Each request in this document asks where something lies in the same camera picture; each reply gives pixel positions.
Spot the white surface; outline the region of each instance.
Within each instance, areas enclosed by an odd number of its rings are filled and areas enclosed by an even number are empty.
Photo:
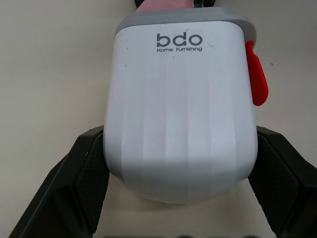
[[[178,46],[176,36],[183,36]],[[171,43],[157,47],[160,37],[171,38],[161,44]],[[188,203],[227,192],[249,176],[258,143],[238,25],[128,27],[115,37],[113,59],[105,155],[128,189]]]
[[[258,125],[317,166],[317,1],[218,0],[253,19],[270,87]],[[103,124],[114,31],[131,0],[0,1],[0,236],[76,137]],[[193,206],[145,201],[110,179],[96,238],[274,235],[247,181]]]

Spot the white plastic container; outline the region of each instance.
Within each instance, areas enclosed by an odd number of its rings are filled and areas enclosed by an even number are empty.
[[[135,13],[114,40],[104,145],[111,173],[149,198],[209,199],[250,174],[257,133],[245,44],[223,8]]]

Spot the red tab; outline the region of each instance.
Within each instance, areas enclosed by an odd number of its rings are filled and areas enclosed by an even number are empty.
[[[261,106],[268,97],[268,86],[259,58],[253,52],[253,41],[246,43],[253,104]]]

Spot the black rubber pad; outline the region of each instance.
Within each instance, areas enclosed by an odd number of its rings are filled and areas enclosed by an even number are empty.
[[[75,183],[75,192],[90,232],[96,232],[108,186],[109,171],[103,153],[103,134],[96,137]]]

